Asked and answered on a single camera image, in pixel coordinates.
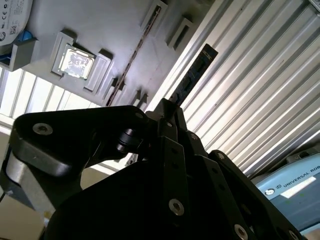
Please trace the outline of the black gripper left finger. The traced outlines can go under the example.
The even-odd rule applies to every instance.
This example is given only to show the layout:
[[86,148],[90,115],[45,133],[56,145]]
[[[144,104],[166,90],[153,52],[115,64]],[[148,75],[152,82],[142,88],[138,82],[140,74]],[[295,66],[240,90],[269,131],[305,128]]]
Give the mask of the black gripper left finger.
[[44,214],[47,227],[69,198],[139,162],[184,164],[188,191],[179,108],[162,99],[149,112],[127,105],[21,115],[13,123],[0,184]]

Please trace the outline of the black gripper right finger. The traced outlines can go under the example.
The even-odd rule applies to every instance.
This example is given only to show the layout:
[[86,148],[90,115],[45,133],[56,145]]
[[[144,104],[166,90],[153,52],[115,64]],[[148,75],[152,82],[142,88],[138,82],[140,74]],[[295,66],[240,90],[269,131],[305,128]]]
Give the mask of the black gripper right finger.
[[198,238],[301,240],[299,231],[220,150],[207,153],[189,131],[183,110],[175,113],[178,142],[186,150],[191,215]]

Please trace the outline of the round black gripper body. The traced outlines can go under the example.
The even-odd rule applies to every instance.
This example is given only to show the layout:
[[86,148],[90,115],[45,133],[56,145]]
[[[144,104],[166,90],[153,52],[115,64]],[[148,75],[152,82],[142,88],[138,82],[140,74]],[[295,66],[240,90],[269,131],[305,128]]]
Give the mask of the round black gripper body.
[[47,240],[228,240],[231,229],[211,203],[189,204],[184,164],[142,161],[66,200]]

